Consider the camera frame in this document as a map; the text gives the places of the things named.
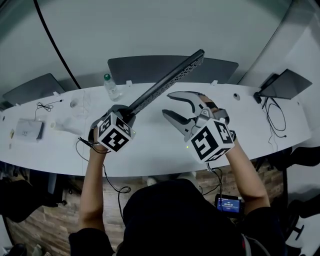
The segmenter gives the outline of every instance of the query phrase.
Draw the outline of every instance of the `person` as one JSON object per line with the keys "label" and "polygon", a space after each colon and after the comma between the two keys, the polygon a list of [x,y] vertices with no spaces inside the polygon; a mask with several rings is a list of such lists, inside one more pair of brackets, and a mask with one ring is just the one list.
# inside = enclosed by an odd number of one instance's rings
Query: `person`
{"label": "person", "polygon": [[[264,184],[237,139],[234,144],[226,157],[245,203],[241,225],[234,225],[202,196],[194,177],[183,174],[180,179],[144,187],[131,196],[123,209],[125,231],[116,255],[286,255],[279,219],[270,207]],[[103,223],[105,157],[90,150],[79,231],[69,236],[71,256],[115,254]]]}

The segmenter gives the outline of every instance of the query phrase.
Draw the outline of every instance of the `wooden floor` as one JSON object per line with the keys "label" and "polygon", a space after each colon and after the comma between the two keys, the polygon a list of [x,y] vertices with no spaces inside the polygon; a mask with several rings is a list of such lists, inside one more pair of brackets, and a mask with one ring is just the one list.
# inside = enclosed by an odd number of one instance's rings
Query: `wooden floor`
{"label": "wooden floor", "polygon": [[[223,170],[223,194],[238,196],[234,177],[230,167],[226,166]],[[267,171],[266,166],[262,166],[259,175],[266,186],[270,200],[279,196],[283,192],[282,172],[277,170]],[[120,202],[122,207],[126,204],[132,193],[146,186],[146,181],[140,178],[111,179],[116,187],[130,186],[130,194],[122,194]],[[214,188],[218,184],[217,177],[206,170],[197,172],[197,180],[203,188],[203,194]],[[83,179],[75,181],[80,187]],[[219,189],[206,195],[205,198],[214,203],[216,193]],[[103,221],[105,230],[110,239],[112,247],[115,249],[122,242],[124,235],[124,224],[120,216],[118,207],[118,193],[107,183],[103,184],[104,213]],[[14,223],[7,219],[9,231],[15,243],[26,244],[28,255],[31,255],[33,247],[40,244],[46,252],[53,256],[70,255],[68,236],[72,232],[78,231],[78,217],[80,196],[65,193],[67,205],[59,205],[57,208],[40,207],[35,210],[26,220]]]}

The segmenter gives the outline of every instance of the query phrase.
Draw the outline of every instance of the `small white box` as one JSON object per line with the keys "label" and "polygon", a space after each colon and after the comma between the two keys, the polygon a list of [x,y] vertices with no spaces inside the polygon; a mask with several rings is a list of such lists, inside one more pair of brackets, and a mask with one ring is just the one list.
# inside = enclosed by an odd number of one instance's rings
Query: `small white box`
{"label": "small white box", "polygon": [[20,118],[16,124],[14,136],[22,141],[37,142],[41,140],[44,123]]}
{"label": "small white box", "polygon": [[186,146],[199,163],[204,163],[217,160],[235,144],[225,123],[211,118],[186,142]]}
{"label": "small white box", "polygon": [[119,152],[136,132],[115,113],[111,112],[98,126],[98,142],[113,152]]}

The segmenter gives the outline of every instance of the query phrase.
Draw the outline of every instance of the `hand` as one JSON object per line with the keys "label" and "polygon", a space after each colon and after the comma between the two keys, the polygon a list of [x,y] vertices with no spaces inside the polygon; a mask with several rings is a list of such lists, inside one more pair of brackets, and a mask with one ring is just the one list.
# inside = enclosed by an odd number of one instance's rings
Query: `hand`
{"label": "hand", "polygon": [[[200,97],[200,99],[201,99],[204,103],[213,102],[211,99],[209,99],[209,98],[208,98],[207,96],[205,96],[205,95],[200,95],[199,97]],[[216,108],[216,107],[211,108],[211,111],[212,111],[212,113],[215,113],[215,112],[219,111],[219,108]]]}
{"label": "hand", "polygon": [[[94,128],[93,130],[93,139],[94,139],[94,143],[99,143],[98,142],[98,127]],[[103,155],[103,153],[107,153],[108,152],[108,149],[103,146],[102,144],[97,144],[97,145],[94,145],[93,148],[98,151],[99,153],[101,153]]]}

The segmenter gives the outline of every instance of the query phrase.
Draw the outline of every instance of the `bottle cap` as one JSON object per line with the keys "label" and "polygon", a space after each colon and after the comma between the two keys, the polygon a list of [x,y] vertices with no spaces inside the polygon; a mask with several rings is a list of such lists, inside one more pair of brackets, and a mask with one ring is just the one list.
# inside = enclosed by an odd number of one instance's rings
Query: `bottle cap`
{"label": "bottle cap", "polygon": [[105,75],[104,75],[104,80],[108,81],[108,80],[110,80],[110,78],[111,78],[111,77],[110,77],[109,74],[105,74]]}

